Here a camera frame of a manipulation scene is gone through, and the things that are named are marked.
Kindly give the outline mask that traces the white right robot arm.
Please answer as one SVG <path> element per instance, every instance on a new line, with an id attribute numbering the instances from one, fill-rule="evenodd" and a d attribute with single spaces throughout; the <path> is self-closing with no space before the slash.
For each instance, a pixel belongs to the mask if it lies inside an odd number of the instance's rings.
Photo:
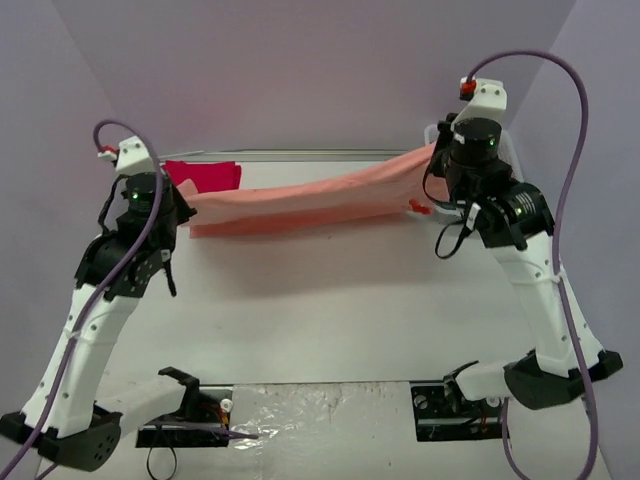
<path id="1" fill-rule="evenodd" d="M 457 413 L 495 395 L 530 410 L 568 404 L 585 392 L 583 371 L 591 381 L 602 381 L 620 371 L 623 360 L 595 338 L 568 281 L 554 270 L 551 209 L 536 186 L 517 180 L 500 159 L 497 121 L 460 120 L 450 113 L 437 130 L 427 172 L 445 180 L 452 206 L 461 211 L 459 237 L 478 232 L 503 269 L 534 340 L 533 349 L 515 362 L 496 368 L 471 362 L 454 371 L 443 389 L 445 404 Z"/>

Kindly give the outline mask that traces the salmon pink t-shirt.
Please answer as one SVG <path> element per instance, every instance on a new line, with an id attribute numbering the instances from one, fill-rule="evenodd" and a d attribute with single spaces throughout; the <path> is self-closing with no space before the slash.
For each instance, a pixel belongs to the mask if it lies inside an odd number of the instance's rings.
<path id="1" fill-rule="evenodd" d="M 433 143 L 363 170 L 277 188 L 197 191 L 191 180 L 178 191 L 196 215 L 186 223 L 193 238 L 276 235 L 306 228 L 407 212 L 429 215 L 448 197 L 446 182 L 424 180 Z"/>

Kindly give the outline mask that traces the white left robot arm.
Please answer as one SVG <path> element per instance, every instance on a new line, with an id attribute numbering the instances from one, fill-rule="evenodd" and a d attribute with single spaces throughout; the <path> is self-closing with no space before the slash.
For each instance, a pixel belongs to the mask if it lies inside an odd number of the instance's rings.
<path id="1" fill-rule="evenodd" d="M 120 438 L 161 415 L 195 415 L 195 379 L 162 370 L 122 410 L 96 393 L 118 337 L 159 272 L 170 276 L 178 226 L 195 215 L 164 174 L 121 175 L 126 211 L 116 229 L 103 228 L 87 246 L 74 275 L 71 308 L 54 353 L 31 398 L 1 418 L 1 435 L 51 463 L 93 472 Z"/>

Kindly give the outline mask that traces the red t-shirt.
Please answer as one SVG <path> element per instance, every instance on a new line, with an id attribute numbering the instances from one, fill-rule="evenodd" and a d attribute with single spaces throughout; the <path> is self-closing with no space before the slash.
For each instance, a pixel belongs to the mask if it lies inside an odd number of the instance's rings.
<path id="1" fill-rule="evenodd" d="M 164 170 L 178 187 L 195 193 L 237 190 L 242 176 L 242 167 L 236 162 L 167 161 Z"/>

